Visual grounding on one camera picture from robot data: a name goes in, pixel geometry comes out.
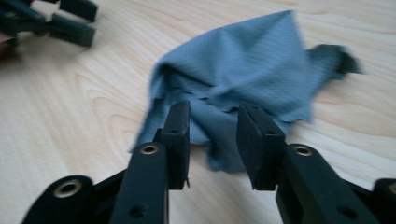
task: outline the fabric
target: fabric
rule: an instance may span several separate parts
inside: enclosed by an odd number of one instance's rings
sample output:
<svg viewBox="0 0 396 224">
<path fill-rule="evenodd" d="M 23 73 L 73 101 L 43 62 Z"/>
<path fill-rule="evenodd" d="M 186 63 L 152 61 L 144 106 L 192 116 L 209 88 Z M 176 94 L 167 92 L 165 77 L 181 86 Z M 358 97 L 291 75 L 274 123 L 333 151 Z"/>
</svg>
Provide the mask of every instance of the fabric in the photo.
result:
<svg viewBox="0 0 396 224">
<path fill-rule="evenodd" d="M 291 11 L 212 30 L 155 66 L 137 144 L 152 140 L 171 104 L 189 100 L 191 142 L 205 145 L 210 167 L 244 171 L 235 142 L 241 101 L 261 106 L 287 133 L 295 120 L 311 120 L 315 93 L 347 72 L 359 73 L 359 67 L 345 48 L 304 50 Z"/>
</svg>

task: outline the wood grain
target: wood grain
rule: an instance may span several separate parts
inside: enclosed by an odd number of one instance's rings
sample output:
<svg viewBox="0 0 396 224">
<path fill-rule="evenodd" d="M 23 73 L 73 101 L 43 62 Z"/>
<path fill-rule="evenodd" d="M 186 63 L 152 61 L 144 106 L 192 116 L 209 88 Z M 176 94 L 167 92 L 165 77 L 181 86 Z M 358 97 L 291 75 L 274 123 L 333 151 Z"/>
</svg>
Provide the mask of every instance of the wood grain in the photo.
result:
<svg viewBox="0 0 396 224">
<path fill-rule="evenodd" d="M 146 115 L 154 64 L 211 29 L 295 10 L 307 48 L 348 46 L 367 75 L 333 81 L 312 123 L 288 137 L 322 153 L 336 172 L 370 188 L 396 177 L 396 2 L 96 0 L 94 46 L 21 35 L 0 61 L 0 223 L 19 223 L 38 195 L 66 175 L 101 181 L 124 169 Z M 56 6 L 35 2 L 49 15 Z M 171 223 L 281 223 L 275 194 L 244 174 L 211 172 L 191 154 L 191 188 L 171 192 Z"/>
</svg>

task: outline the blue towel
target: blue towel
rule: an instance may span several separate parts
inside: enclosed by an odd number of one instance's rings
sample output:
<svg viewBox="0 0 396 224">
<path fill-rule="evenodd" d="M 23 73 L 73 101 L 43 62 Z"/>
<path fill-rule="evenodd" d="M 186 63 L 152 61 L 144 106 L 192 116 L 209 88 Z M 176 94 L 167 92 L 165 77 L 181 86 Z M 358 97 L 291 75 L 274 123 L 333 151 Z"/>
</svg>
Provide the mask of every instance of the blue towel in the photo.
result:
<svg viewBox="0 0 396 224">
<path fill-rule="evenodd" d="M 171 104 L 191 102 L 191 142 L 205 145 L 213 170 L 244 171 L 236 147 L 238 106 L 261 106 L 287 133 L 295 120 L 311 119 L 315 93 L 331 79 L 359 73 L 345 48 L 305 50 L 284 11 L 227 25 L 181 45 L 155 66 L 150 109 L 137 144 L 151 141 Z"/>
</svg>

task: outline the black object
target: black object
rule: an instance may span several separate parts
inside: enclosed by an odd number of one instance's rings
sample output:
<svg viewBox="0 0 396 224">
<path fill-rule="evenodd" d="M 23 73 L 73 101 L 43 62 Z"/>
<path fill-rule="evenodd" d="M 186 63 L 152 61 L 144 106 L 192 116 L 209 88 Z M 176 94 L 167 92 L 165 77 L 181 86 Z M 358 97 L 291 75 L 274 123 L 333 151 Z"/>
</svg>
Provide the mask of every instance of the black object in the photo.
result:
<svg viewBox="0 0 396 224">
<path fill-rule="evenodd" d="M 60 0 L 43 0 L 57 3 Z M 8 40 L 17 45 L 19 32 L 33 32 L 36 35 L 49 33 L 50 36 L 64 41 L 90 47 L 95 30 L 84 23 L 71 21 L 59 15 L 52 15 L 52 21 L 46 21 L 44 15 L 31 9 L 31 0 L 0 0 L 0 33 L 13 37 Z M 62 0 L 60 9 L 94 21 L 97 5 L 87 0 Z"/>
<path fill-rule="evenodd" d="M 126 171 L 92 185 L 68 176 L 49 186 L 23 223 L 168 223 L 168 190 L 189 169 L 190 103 L 172 105 L 152 142 L 134 148 Z M 341 179 L 312 147 L 287 145 L 258 106 L 239 107 L 237 144 L 252 187 L 275 190 L 284 223 L 396 223 L 396 179 L 373 191 Z"/>
</svg>

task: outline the cloth fold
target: cloth fold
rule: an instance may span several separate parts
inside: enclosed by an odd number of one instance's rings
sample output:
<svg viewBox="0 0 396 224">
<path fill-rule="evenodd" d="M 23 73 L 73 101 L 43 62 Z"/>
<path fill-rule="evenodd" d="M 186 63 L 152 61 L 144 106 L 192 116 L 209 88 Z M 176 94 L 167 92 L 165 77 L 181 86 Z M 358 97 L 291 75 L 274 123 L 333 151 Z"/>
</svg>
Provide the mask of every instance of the cloth fold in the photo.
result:
<svg viewBox="0 0 396 224">
<path fill-rule="evenodd" d="M 331 79 L 359 73 L 341 46 L 305 50 L 291 11 L 227 25 L 195 37 L 155 66 L 150 109 L 136 143 L 151 141 L 168 109 L 191 102 L 191 142 L 205 145 L 213 170 L 244 171 L 236 147 L 237 108 L 259 105 L 287 133 L 311 120 L 311 101 Z"/>
</svg>

